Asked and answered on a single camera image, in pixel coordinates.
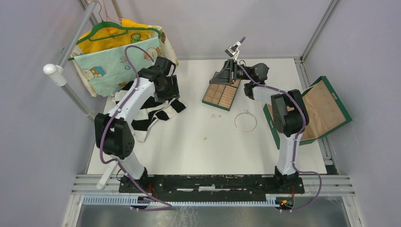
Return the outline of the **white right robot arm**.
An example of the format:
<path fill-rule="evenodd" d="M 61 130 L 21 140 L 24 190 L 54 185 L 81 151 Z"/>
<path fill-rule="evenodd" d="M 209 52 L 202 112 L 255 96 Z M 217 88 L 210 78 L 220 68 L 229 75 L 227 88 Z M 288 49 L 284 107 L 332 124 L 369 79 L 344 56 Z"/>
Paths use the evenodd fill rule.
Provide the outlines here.
<path fill-rule="evenodd" d="M 282 90 L 266 85 L 269 67 L 265 63 L 253 66 L 239 64 L 233 59 L 225 61 L 223 68 L 209 81 L 210 84 L 233 84 L 237 80 L 248 80 L 244 85 L 245 95 L 271 106 L 273 127 L 280 136 L 279 159 L 275 166 L 273 187 L 285 193 L 299 177 L 296 168 L 297 150 L 302 134 L 309 124 L 309 115 L 301 91 Z"/>

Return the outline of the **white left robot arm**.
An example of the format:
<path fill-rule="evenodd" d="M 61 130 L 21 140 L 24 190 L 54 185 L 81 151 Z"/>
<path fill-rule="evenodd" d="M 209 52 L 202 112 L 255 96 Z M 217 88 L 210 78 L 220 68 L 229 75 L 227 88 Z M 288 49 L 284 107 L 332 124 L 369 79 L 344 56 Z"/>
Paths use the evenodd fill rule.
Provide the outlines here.
<path fill-rule="evenodd" d="M 134 153 L 135 139 L 132 122 L 141 107 L 152 96 L 157 102 L 177 99 L 180 96 L 176 64 L 165 57 L 157 57 L 153 65 L 142 68 L 128 92 L 108 113 L 95 116 L 96 146 L 101 154 L 109 155 L 132 177 L 130 186 L 136 192 L 148 188 L 143 177 L 145 167 Z"/>

